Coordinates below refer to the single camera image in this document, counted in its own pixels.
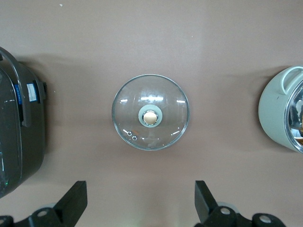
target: dark gray appliance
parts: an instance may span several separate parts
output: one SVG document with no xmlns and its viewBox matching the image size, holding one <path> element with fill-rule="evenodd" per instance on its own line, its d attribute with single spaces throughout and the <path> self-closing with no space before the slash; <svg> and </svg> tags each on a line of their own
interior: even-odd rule
<svg viewBox="0 0 303 227">
<path fill-rule="evenodd" d="M 45 83 L 0 47 L 0 198 L 41 166 Z"/>
</svg>

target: table surface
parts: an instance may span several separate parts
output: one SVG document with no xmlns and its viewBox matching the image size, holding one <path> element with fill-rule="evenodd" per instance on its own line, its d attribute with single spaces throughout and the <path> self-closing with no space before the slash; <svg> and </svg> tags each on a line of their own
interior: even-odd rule
<svg viewBox="0 0 303 227">
<path fill-rule="evenodd" d="M 302 226 L 303 155 L 258 120 L 266 84 L 303 61 L 303 2 L 286 0 L 1 3 L 0 45 L 48 84 L 39 171 L 0 199 L 21 220 L 86 180 L 77 226 L 190 227 L 195 180 L 217 201 Z M 116 92 L 142 74 L 186 93 L 191 119 L 173 146 L 147 152 L 115 131 Z"/>
</svg>

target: pot lid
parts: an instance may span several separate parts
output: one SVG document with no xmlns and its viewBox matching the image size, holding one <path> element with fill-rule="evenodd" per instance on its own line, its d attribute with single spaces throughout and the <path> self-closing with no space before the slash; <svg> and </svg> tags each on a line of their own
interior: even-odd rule
<svg viewBox="0 0 303 227">
<path fill-rule="evenodd" d="M 188 100 L 171 79 L 141 75 L 128 81 L 112 106 L 114 126 L 135 148 L 160 150 L 174 144 L 189 121 Z"/>
</svg>

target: label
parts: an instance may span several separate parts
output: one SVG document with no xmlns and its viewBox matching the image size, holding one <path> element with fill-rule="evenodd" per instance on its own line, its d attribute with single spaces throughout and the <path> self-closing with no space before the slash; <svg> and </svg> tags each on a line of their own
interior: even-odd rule
<svg viewBox="0 0 303 227">
<path fill-rule="evenodd" d="M 19 89 L 18 84 L 15 84 L 15 91 L 16 91 L 16 95 L 17 95 L 17 99 L 18 99 L 18 104 L 22 105 L 22 99 L 21 99 L 20 89 Z"/>
<path fill-rule="evenodd" d="M 30 102 L 37 101 L 37 95 L 34 84 L 27 84 L 28 98 Z"/>
</svg>

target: appliance handle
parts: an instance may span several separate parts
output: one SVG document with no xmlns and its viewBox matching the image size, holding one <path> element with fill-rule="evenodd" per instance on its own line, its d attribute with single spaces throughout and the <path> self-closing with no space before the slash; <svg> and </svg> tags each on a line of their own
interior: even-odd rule
<svg viewBox="0 0 303 227">
<path fill-rule="evenodd" d="M 22 77 L 22 72 L 26 70 L 24 67 L 20 66 L 20 63 L 14 58 L 13 55 L 11 55 L 8 51 L 0 47 L 0 54 L 8 60 L 10 65 L 12 66 L 17 81 L 19 85 L 19 90 L 21 94 L 21 100 L 22 100 L 22 112 L 23 112 L 23 121 L 22 125 L 25 127 L 30 127 L 32 124 L 31 119 L 31 112 L 30 112 L 30 101 L 28 97 L 28 89 L 27 89 L 27 82 L 24 77 Z"/>
<path fill-rule="evenodd" d="M 296 75 L 290 74 L 291 71 L 301 69 Z M 298 84 L 301 80 L 303 80 L 303 67 L 302 66 L 293 66 L 282 72 L 282 77 L 279 82 L 279 93 L 282 95 L 287 95 L 290 88 L 293 85 Z"/>
</svg>

